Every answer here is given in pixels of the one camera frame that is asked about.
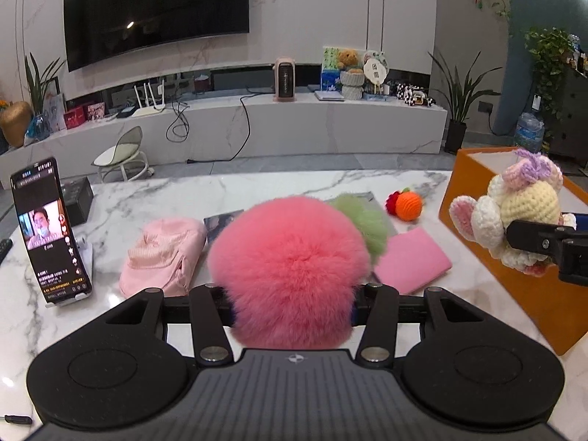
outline white stool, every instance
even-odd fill
[[[103,184],[104,177],[117,168],[121,169],[124,181],[135,180],[145,173],[148,173],[150,176],[155,173],[155,170],[149,167],[145,153],[139,150],[142,140],[143,131],[140,126],[135,126],[133,129],[125,132],[115,146],[108,148],[94,159],[92,166],[98,168],[98,176]],[[142,164],[143,168],[137,175],[129,179],[126,175],[125,164],[131,163]]]

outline black set-top box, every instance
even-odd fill
[[[86,222],[94,198],[90,181],[83,178],[64,182],[61,184],[61,191],[64,193],[65,210],[72,227]]]

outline orange crochet ball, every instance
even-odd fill
[[[396,200],[396,215],[405,222],[417,219],[422,210],[423,201],[415,192],[403,192]]]

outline phone screen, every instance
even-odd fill
[[[12,175],[18,223],[47,302],[92,291],[63,201],[55,159]]]

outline metal screw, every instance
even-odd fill
[[[207,346],[200,350],[200,358],[207,362],[221,362],[229,355],[229,350],[222,346]]]
[[[362,358],[366,361],[377,363],[390,358],[390,352],[381,346],[369,346],[361,352]]]

